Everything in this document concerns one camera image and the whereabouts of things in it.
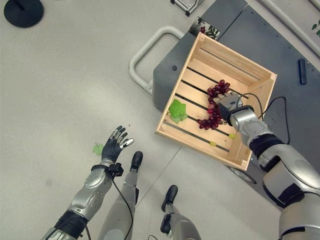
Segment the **wooden slat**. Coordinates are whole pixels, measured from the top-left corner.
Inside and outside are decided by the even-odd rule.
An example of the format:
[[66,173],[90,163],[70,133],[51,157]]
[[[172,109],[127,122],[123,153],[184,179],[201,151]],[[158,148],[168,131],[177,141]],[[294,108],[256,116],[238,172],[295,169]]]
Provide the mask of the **wooden slat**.
[[[263,111],[266,110],[268,106],[272,89],[274,88],[274,84],[275,84],[274,81],[269,80],[267,84],[264,84],[263,86],[260,86],[251,91],[251,93],[256,94],[257,97],[260,99]],[[260,106],[257,99],[254,96],[249,96],[249,99],[247,100],[247,104],[253,107],[256,115],[260,116],[261,114]]]
[[192,48],[191,48],[191,50],[190,50],[190,52],[189,52],[189,55],[188,55],[188,57],[187,57],[186,60],[185,60],[185,63],[184,63],[184,65],[183,65],[182,69],[181,69],[180,75],[179,75],[179,77],[178,77],[178,79],[177,79],[177,81],[176,81],[176,84],[175,84],[175,86],[174,86],[174,88],[173,88],[173,90],[172,90],[171,96],[170,96],[170,98],[169,98],[169,100],[168,100],[168,103],[169,103],[169,104],[167,103],[167,105],[165,106],[165,109],[164,109],[164,111],[163,111],[163,113],[162,113],[160,122],[159,122],[159,124],[158,124],[158,126],[157,126],[157,128],[156,128],[157,132],[159,131],[160,126],[161,126],[163,120],[165,119],[165,116],[166,116],[166,114],[167,114],[167,112],[168,112],[168,109],[169,109],[169,107],[170,107],[170,104],[172,103],[172,100],[173,100],[173,98],[174,98],[174,96],[175,96],[175,94],[176,94],[177,88],[178,88],[179,83],[180,83],[180,81],[181,81],[181,77],[182,77],[182,76],[184,75],[184,73],[185,73],[185,70],[186,70],[186,68],[187,68],[188,62],[190,61],[190,58],[191,58],[191,56],[193,55],[194,50],[195,50],[195,48],[196,48],[197,45],[198,45],[198,40],[199,40],[200,38],[201,38],[201,34],[198,34],[198,36],[196,37],[196,39],[195,39],[195,41],[194,41],[194,43],[193,43],[193,45],[192,45]]
[[224,150],[221,150],[217,147],[213,147],[210,144],[206,144],[204,141],[195,138],[187,133],[181,132],[178,129],[175,129],[174,127],[171,127],[166,124],[161,124],[159,131],[157,133],[166,136],[168,138],[171,138],[173,140],[176,140],[188,147],[191,147],[195,149],[196,151],[206,154],[220,162],[222,162],[225,165],[235,167],[238,169],[244,170],[245,168],[241,166],[240,164],[234,163],[228,159],[227,157],[227,152]]
[[202,49],[194,52],[192,55],[192,60],[193,58],[209,65],[211,68],[215,68],[218,71],[223,72],[224,74],[240,81],[247,86],[250,86],[258,81],[257,78],[247,74],[244,71],[241,71],[240,69],[226,63],[225,61],[222,61],[221,59],[217,58],[214,55],[211,55],[210,53]]
[[221,79],[224,79],[226,82],[230,83],[231,89],[236,90],[238,93],[244,94],[244,93],[248,92],[248,86],[245,85],[244,83],[235,80],[231,76],[228,76],[213,67],[208,66],[207,64],[199,61],[198,59],[194,58],[192,61],[190,61],[188,64],[188,67],[193,70],[196,70],[197,72],[199,72],[199,73],[201,73],[201,74],[203,74],[213,80],[216,80],[217,82],[220,81]]
[[194,119],[206,119],[208,118],[208,113],[205,109],[182,99],[181,97],[175,96],[174,99],[179,100],[182,104],[186,104],[186,113],[188,116]]
[[205,38],[203,43],[200,44],[200,48],[204,49],[216,57],[223,59],[231,65],[250,73],[259,80],[265,80],[270,78],[271,72],[259,64],[251,61],[250,59],[240,55],[239,53],[231,50],[230,48],[222,45],[217,41]]
[[235,139],[232,141],[232,144],[230,146],[227,159],[229,159],[230,161],[236,162],[238,164],[241,164],[241,160],[238,159],[238,155],[241,150],[241,145],[242,145],[241,135],[239,132],[237,132],[235,135]]
[[198,137],[201,137],[209,142],[216,142],[216,144],[220,145],[221,147],[229,150],[230,146],[232,144],[232,139],[229,138],[228,136],[218,132],[218,131],[206,131],[203,129],[200,129],[197,126],[197,123],[193,121],[190,118],[187,118],[183,121],[180,121],[178,124],[176,124],[170,117],[170,114],[167,113],[166,116],[164,117],[164,122],[170,123],[172,125],[175,125],[183,130],[186,130]]
[[[186,113],[188,116],[194,118],[194,119],[208,119],[208,113],[206,110],[204,110],[201,107],[198,107],[197,105],[194,105],[181,97],[175,96],[174,99],[179,100],[181,103],[186,104]],[[219,125],[218,129],[220,131],[223,131],[227,134],[234,134],[236,132],[235,128],[229,125]]]
[[186,97],[187,99],[207,108],[208,107],[208,95],[195,89],[192,86],[189,86],[183,82],[179,83],[178,88],[175,91],[177,94]]

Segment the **green leaf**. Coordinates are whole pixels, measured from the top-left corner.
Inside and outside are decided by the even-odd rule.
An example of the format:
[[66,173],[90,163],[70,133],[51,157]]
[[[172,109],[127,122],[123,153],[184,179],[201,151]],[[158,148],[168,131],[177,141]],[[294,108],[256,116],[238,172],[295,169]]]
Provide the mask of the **green leaf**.
[[186,105],[175,99],[169,107],[169,112],[174,118],[183,116],[186,114]]
[[103,150],[104,146],[102,144],[95,144],[93,147],[92,152],[97,154],[97,155],[101,155],[102,154],[102,150]]
[[178,124],[181,121],[181,116],[174,117],[170,115],[170,117],[176,124]]
[[188,117],[188,115],[185,113],[183,116],[181,116],[181,121],[185,120]]

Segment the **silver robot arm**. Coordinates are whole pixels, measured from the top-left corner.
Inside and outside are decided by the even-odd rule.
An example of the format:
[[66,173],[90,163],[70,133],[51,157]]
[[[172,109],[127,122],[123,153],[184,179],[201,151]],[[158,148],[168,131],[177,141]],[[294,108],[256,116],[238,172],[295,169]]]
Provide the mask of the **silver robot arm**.
[[80,191],[54,227],[41,240],[76,240],[82,236],[87,223],[100,209],[106,193],[112,186],[112,179],[121,176],[123,169],[116,163],[120,152],[134,140],[124,139],[126,129],[119,126],[108,138],[101,154],[101,162],[91,168]]
[[279,239],[320,239],[320,175],[292,146],[284,144],[235,92],[214,99],[220,115],[237,132],[266,172],[263,188],[283,211]]

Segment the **grape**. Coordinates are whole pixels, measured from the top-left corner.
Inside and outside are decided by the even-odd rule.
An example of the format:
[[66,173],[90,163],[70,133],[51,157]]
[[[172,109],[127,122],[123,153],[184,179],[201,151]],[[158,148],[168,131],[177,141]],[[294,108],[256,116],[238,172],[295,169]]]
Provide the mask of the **grape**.
[[230,91],[230,83],[225,82],[225,80],[221,79],[218,84],[215,86],[210,86],[207,89],[208,92],[208,119],[197,119],[196,122],[199,124],[200,129],[208,130],[211,128],[215,130],[219,125],[224,124],[222,121],[222,117],[220,116],[219,105],[214,102],[214,98],[218,96],[218,94],[225,94]]

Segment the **wire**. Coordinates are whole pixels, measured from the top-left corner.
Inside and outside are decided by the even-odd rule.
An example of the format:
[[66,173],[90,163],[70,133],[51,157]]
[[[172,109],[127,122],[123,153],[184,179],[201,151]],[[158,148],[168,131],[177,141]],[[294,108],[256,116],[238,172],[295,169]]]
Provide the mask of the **wire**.
[[59,230],[60,228],[62,228],[64,225],[66,225],[67,223],[69,223],[72,220],[79,220],[79,221],[81,221],[83,223],[83,225],[85,227],[86,234],[88,235],[88,240],[91,240],[91,236],[90,236],[90,232],[89,232],[89,229],[87,227],[87,224],[80,217],[72,217],[72,218],[64,221],[63,223],[58,225],[52,232],[50,232],[50,234],[45,238],[45,240],[49,240],[49,238],[52,236],[52,234],[54,234],[57,230]]
[[111,177],[111,179],[112,179],[112,182],[113,182],[114,187],[116,188],[116,190],[117,190],[118,193],[120,194],[121,198],[122,198],[123,201],[125,202],[126,206],[127,206],[128,209],[129,209],[130,215],[131,215],[131,224],[130,224],[129,230],[128,230],[128,232],[126,233],[125,238],[124,238],[124,240],[126,240],[127,237],[128,237],[128,235],[129,235],[129,233],[130,233],[130,231],[131,231],[131,229],[132,229],[132,227],[133,227],[133,225],[134,225],[134,216],[132,215],[131,208],[130,208],[127,200],[126,200],[125,197],[122,195],[122,193],[121,193],[121,191],[119,190],[117,184],[115,183],[114,178]]
[[268,105],[268,107],[265,109],[265,111],[262,114],[265,114],[265,112],[268,111],[268,109],[271,107],[271,105],[274,103],[277,99],[283,99],[284,101],[284,115],[285,115],[285,125],[286,125],[286,133],[288,136],[288,142],[286,144],[290,144],[291,138],[290,138],[290,131],[289,131],[289,125],[288,125],[288,113],[287,113],[287,99],[284,96],[278,96],[274,98]]
[[290,144],[291,138],[290,138],[289,124],[288,124],[288,111],[287,111],[287,99],[286,99],[286,97],[278,96],[278,97],[274,98],[269,103],[269,105],[266,107],[266,109],[263,111],[262,104],[261,104],[261,101],[260,101],[259,97],[257,95],[255,95],[255,94],[251,93],[251,92],[247,92],[247,93],[241,94],[240,97],[236,101],[236,107],[238,107],[240,98],[242,98],[245,95],[252,95],[259,102],[261,115],[258,117],[258,119],[261,118],[262,121],[264,120],[264,114],[268,111],[268,109],[271,107],[271,105],[274,103],[274,101],[277,100],[277,99],[283,99],[283,101],[284,101],[285,127],[286,127],[286,133],[287,133],[287,136],[288,136],[288,141],[287,141],[286,144]]
[[158,240],[158,238],[156,238],[156,237],[153,236],[152,234],[150,234],[150,235],[148,236],[148,240],[149,240],[150,237],[153,237],[154,239]]
[[239,98],[238,98],[238,100],[236,101],[236,107],[238,107],[238,104],[239,104],[239,100],[243,97],[243,96],[245,96],[245,95],[252,95],[252,96],[254,96],[256,99],[257,99],[257,101],[258,101],[258,103],[259,103],[259,106],[260,106],[260,112],[261,112],[261,120],[263,121],[264,120],[264,112],[263,112],[263,108],[262,108],[262,104],[261,104],[261,101],[260,101],[260,99],[259,99],[259,97],[257,96],[257,95],[255,95],[254,93],[251,93],[251,92],[246,92],[246,93],[244,93],[244,94],[241,94],[240,96],[239,96]]

